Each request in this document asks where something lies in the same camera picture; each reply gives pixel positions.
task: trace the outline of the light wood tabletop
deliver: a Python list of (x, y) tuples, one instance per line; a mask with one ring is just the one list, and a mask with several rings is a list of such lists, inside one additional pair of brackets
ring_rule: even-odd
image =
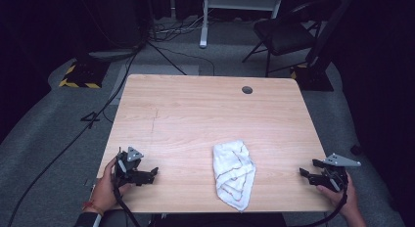
[(160, 169), (154, 184), (123, 197), (131, 211), (236, 212), (216, 194), (212, 148), (239, 139), (256, 165), (246, 212), (332, 209), (300, 176), (300, 167), (320, 173), (311, 160), (326, 156), (297, 83), (285, 78), (131, 74), (98, 177), (132, 146), (144, 154), (139, 170)]

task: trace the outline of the chair leg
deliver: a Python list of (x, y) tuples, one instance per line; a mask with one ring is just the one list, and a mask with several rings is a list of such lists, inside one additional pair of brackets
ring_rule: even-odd
[(256, 49), (259, 48), (259, 46), (262, 44), (262, 42), (259, 42), (258, 44), (256, 44), (256, 46), (253, 48), (253, 50), (242, 60), (242, 63), (244, 63), (248, 57), (250, 57), (255, 51)]
[(269, 62), (271, 59), (271, 52), (267, 52), (268, 54), (266, 55), (266, 73), (265, 73), (265, 77), (268, 77), (268, 73), (269, 73)]

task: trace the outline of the white cloth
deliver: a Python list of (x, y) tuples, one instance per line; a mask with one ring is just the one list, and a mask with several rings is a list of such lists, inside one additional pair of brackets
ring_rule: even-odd
[(213, 170), (217, 195), (243, 211), (248, 207), (255, 177), (255, 164), (241, 140), (213, 147)]

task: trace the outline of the folded towel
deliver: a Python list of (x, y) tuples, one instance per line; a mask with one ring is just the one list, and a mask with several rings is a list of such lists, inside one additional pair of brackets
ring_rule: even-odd
[(243, 211), (248, 207), (255, 177), (255, 164), (241, 140), (213, 147), (213, 170), (217, 195)]

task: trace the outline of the person's arm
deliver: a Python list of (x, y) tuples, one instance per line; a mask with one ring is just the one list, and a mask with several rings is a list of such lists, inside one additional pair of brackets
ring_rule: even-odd
[[(103, 177), (98, 180), (89, 202), (85, 203), (75, 227), (98, 227), (104, 213), (116, 204), (112, 182), (112, 170), (115, 162), (114, 158), (105, 167)], [(119, 192), (123, 195), (129, 188), (131, 188), (131, 184), (125, 184), (119, 187)]]
[[(357, 205), (357, 195), (353, 186), (353, 181), (348, 174), (347, 177), (347, 202), (340, 210), (340, 214), (345, 218), (348, 227), (366, 227), (366, 222)], [(332, 202), (333, 206), (337, 206), (343, 196), (342, 192), (335, 193), (324, 186), (317, 186), (317, 190), (327, 197)]]

